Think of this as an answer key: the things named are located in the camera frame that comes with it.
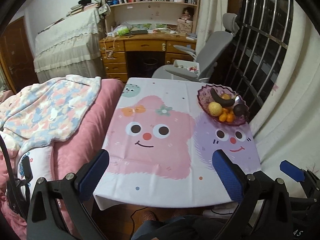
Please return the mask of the yellow pear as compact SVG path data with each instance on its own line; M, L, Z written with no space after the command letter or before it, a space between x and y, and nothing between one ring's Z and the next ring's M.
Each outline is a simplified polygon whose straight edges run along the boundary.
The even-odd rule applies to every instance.
M222 106L217 102L211 102L208 105L208 111L214 117L220 116L223 113Z

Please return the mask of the brown wooden door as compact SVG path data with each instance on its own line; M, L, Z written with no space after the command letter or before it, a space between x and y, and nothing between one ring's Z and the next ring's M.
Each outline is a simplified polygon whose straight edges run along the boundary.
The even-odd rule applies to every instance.
M24 17L10 23L2 34L1 56L17 92L26 86L38 83Z

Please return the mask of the grey office chair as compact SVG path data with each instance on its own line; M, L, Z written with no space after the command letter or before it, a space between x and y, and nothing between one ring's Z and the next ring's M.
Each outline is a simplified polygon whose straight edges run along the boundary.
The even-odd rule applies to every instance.
M240 29L236 19L237 14L225 13L222 17L225 30L211 33L199 53L188 47L174 45L174 48L190 55L193 61L175 60L173 64L158 68L152 78L207 83L217 65L217 60Z

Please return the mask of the white printed pillow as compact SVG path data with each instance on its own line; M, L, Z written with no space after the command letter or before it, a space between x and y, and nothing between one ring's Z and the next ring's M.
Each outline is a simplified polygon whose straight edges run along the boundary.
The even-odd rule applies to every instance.
M33 175L33 179L28 183L30 198L32 198L36 182L40 177L46 178L47 181L54 180L53 146L34 148L21 157L17 165L17 178L21 180L25 179L22 159L26 156L29 157L30 168Z

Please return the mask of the blackened overripe banana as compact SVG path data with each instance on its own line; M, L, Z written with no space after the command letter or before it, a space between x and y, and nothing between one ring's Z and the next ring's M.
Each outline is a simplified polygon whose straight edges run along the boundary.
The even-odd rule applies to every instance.
M234 99L229 99L229 100L224 100L222 99L216 92L216 90L214 88L212 88L210 90L211 96L213 98L213 100L217 103L219 103L223 108L226 107L232 107L235 103Z

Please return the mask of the cartoon monster tablecloth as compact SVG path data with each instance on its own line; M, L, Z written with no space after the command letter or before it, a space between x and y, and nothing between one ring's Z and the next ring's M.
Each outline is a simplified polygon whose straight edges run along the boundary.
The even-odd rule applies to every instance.
M103 144L110 163L93 193L99 209L230 202L212 166L216 150L246 174L260 169L249 125L235 127L211 118L197 97L202 87L190 81L127 81Z

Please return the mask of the yellow-orange kumquat-like citrus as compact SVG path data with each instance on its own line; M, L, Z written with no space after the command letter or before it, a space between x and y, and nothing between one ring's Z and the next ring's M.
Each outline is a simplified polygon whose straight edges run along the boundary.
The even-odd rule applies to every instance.
M220 122L225 122L227 120L227 113L223 112L220 116L219 116L219 121Z

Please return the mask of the wooden desk with drawers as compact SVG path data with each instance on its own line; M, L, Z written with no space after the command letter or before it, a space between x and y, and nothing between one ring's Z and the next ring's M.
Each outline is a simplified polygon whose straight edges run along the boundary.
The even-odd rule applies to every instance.
M106 77L126 83L130 77L151 77L175 60L193 61L174 46L195 49L196 42L181 35L164 33L106 37L99 41Z

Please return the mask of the floral fleece blanket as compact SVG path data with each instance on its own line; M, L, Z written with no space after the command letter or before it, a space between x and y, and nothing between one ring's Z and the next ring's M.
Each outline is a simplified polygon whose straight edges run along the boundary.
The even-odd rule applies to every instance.
M1 103L1 131L20 152L68 140L101 89L101 77L67 75L24 87Z

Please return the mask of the white lace covered piano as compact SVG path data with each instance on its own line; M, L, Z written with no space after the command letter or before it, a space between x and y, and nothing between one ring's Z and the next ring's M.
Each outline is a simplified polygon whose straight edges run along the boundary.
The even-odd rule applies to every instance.
M99 47L103 37L103 21L97 9L69 16L38 34L34 70L39 82L68 74L105 78Z

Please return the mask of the mandarin orange with stem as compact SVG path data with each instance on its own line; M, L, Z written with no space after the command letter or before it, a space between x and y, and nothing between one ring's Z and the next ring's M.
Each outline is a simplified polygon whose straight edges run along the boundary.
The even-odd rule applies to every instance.
M221 95L221 98L224 100L229 100L229 99L231 99L231 96L229 94L224 93Z

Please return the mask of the pink quilt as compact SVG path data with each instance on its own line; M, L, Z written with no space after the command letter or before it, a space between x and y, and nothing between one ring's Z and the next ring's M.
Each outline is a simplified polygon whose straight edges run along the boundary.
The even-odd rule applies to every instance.
M85 114L77 132L65 142L56 142L53 147L54 179L62 179L69 172L77 172L102 148L114 109L124 85L116 79L103 79L100 92ZM6 182L9 180L7 166L1 155L1 212L7 223L20 239L27 238L27 223L9 207Z

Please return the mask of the white curtain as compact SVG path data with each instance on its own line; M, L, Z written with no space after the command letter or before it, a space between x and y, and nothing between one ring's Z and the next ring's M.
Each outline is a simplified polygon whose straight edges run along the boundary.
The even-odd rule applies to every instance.
M291 196L304 197L302 187L279 169L288 160L319 175L319 33L297 2L280 73L249 125L262 170L283 178Z

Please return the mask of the dark avocado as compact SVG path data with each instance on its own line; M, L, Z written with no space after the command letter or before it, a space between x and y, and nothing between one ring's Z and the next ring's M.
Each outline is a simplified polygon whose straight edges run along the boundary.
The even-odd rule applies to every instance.
M245 104L239 103L233 107L233 113L235 116L245 116L248 112L248 108Z

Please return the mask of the pink scalloped plastic fruit plate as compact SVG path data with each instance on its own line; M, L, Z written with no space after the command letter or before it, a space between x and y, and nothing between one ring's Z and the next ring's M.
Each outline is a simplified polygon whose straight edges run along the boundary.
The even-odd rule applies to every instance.
M197 91L199 106L213 120L229 126L248 121L249 107L242 97L223 85L205 85Z

